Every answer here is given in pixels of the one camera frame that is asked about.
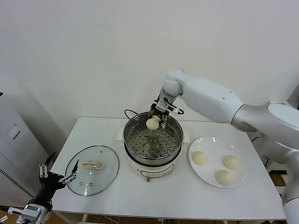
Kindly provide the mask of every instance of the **metal rim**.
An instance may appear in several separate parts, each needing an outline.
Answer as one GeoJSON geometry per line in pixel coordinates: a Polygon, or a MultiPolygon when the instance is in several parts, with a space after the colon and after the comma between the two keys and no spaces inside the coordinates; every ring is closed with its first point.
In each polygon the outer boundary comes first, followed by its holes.
{"type": "MultiPolygon", "coordinates": [[[[81,152],[84,151],[85,149],[88,149],[88,148],[91,148],[91,147],[96,147],[96,146],[101,146],[101,147],[109,148],[110,150],[112,150],[112,151],[114,152],[114,154],[116,155],[116,157],[117,157],[117,161],[118,161],[118,169],[117,169],[117,172],[116,172],[115,177],[113,178],[113,180],[111,181],[111,183],[110,183],[107,187],[105,187],[103,190],[101,190],[101,191],[98,192],[98,193],[101,193],[101,192],[103,192],[104,190],[106,190],[108,187],[110,187],[110,185],[111,185],[111,184],[113,183],[113,181],[116,179],[116,177],[117,177],[117,175],[118,175],[118,171],[120,170],[120,159],[118,158],[117,153],[116,153],[112,148],[110,148],[110,147],[108,147],[108,146],[104,146],[104,145],[93,145],[93,146],[86,147],[86,148],[82,149],[80,152],[76,153],[76,154],[71,158],[71,160],[69,161],[69,163],[68,163],[67,166],[66,166],[66,169],[65,169],[65,176],[66,176],[66,170],[67,170],[69,164],[71,163],[72,159],[73,159],[76,155],[78,155],[79,153],[81,153],[81,152]]],[[[71,192],[73,192],[74,194],[76,194],[76,195],[80,195],[80,194],[74,192],[74,191],[69,187],[69,185],[67,185],[67,187],[68,187],[68,188],[71,190],[71,192]]]]}

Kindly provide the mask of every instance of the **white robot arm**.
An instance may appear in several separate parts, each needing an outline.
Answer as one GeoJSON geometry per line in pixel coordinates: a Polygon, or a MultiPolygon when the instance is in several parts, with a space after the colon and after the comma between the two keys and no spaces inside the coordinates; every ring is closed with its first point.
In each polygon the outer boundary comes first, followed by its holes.
{"type": "Polygon", "coordinates": [[[155,109],[167,114],[177,97],[211,121],[263,134],[260,147],[270,148],[267,156],[288,167],[290,180],[283,203],[288,223],[299,223],[299,111],[285,105],[246,105],[234,91],[202,77],[188,76],[181,69],[164,76],[155,109]]]}

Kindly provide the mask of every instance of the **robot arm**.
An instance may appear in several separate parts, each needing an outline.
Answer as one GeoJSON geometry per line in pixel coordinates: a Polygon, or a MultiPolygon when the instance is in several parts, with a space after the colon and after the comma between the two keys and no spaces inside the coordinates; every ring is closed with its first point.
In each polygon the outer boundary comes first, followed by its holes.
{"type": "Polygon", "coordinates": [[[288,223],[299,223],[299,111],[285,105],[246,105],[234,91],[188,76],[181,69],[164,76],[155,109],[166,114],[177,97],[211,121],[231,124],[244,132],[259,130],[265,136],[263,147],[271,149],[269,158],[288,167],[290,180],[284,195],[288,223]]]}
{"type": "Polygon", "coordinates": [[[31,199],[23,210],[10,207],[9,214],[19,215],[16,224],[44,224],[50,217],[52,211],[52,197],[59,189],[63,189],[67,184],[76,179],[78,162],[72,169],[71,174],[64,177],[62,175],[47,172],[47,162],[40,164],[40,183],[42,187],[36,197],[31,199]]]}

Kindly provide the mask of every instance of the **white plate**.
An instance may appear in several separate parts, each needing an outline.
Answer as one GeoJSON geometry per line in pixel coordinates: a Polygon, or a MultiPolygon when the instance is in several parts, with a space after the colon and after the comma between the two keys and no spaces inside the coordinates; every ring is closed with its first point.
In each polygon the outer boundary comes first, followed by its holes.
{"type": "Polygon", "coordinates": [[[211,185],[220,188],[232,188],[243,182],[246,176],[246,168],[240,157],[240,154],[234,146],[227,143],[225,140],[218,137],[203,137],[195,140],[189,149],[189,161],[194,171],[204,181],[211,185]],[[192,159],[192,153],[196,151],[204,152],[207,156],[206,164],[199,166],[192,159]],[[223,163],[222,158],[227,155],[235,156],[239,162],[240,167],[237,170],[227,169],[223,163]],[[227,170],[235,177],[235,184],[232,186],[223,186],[216,180],[216,172],[219,170],[227,170]]]}

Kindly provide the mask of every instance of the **glass lid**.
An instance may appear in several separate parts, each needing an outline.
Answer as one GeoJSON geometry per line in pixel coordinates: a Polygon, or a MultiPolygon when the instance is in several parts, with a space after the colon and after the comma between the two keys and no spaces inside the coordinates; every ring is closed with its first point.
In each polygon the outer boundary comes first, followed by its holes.
{"type": "Polygon", "coordinates": [[[117,154],[106,146],[90,146],[77,153],[66,168],[66,176],[78,160],[77,177],[68,187],[82,196],[95,195],[108,188],[119,170],[117,154]]]}

